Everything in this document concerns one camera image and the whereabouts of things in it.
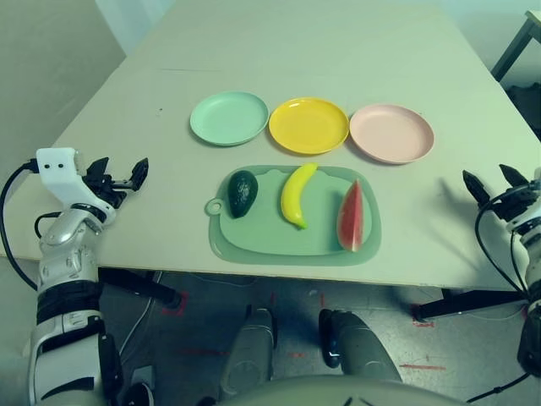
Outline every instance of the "white table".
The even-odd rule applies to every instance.
[[[191,135],[189,114],[226,90],[251,91],[270,110],[295,96],[328,99],[348,114],[371,103],[400,104],[430,122],[435,147],[419,162],[388,166],[349,141],[316,158],[281,150],[266,132],[237,147],[209,146]],[[80,149],[87,163],[110,156],[115,178],[149,157],[146,184],[103,235],[103,266],[451,288],[507,288],[475,243],[477,207],[462,169],[501,191],[497,164],[531,176],[541,161],[531,130],[441,11],[361,0],[178,2],[55,146]],[[204,206],[224,177],[245,165],[307,161],[350,167],[369,180],[382,220],[376,257],[317,267],[215,256]],[[58,209],[39,177],[25,180],[7,207],[15,255],[40,257],[33,222]],[[493,228],[490,240],[505,245],[507,238]]]

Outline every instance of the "banana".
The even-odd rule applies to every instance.
[[[286,220],[300,228],[306,228],[308,226],[303,219],[303,212],[301,210],[301,194],[303,193],[304,186],[312,178],[317,168],[317,163],[305,163],[301,167],[298,167],[286,181],[284,189],[281,191],[281,213]]]

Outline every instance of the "yellow plate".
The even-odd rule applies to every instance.
[[[344,142],[349,121],[331,102],[301,97],[286,101],[272,113],[269,130],[275,141],[290,151],[321,154]]]

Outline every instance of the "plate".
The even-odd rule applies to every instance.
[[[239,145],[266,126],[269,110],[256,95],[226,91],[207,97],[192,111],[189,125],[202,140],[215,145]]]
[[[329,101],[302,97],[286,101],[270,116],[275,141],[299,154],[321,154],[341,145],[349,128],[346,114]]]
[[[417,161],[434,146],[434,132],[416,112],[391,104],[357,110],[349,123],[353,141],[365,154],[386,163]]]

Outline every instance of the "cutting board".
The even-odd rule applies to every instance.
[[[210,216],[212,250],[224,260],[240,263],[345,266],[369,260],[381,241],[378,206],[368,180],[344,167],[319,167],[306,184],[301,198],[308,227],[299,229],[281,214],[284,183],[297,167],[251,166],[246,170],[257,179],[259,191],[244,217],[233,218],[227,199],[232,174],[222,182],[216,198],[205,211]],[[336,236],[336,219],[342,199],[352,182],[359,179],[363,190],[363,243],[358,252],[345,251]]]

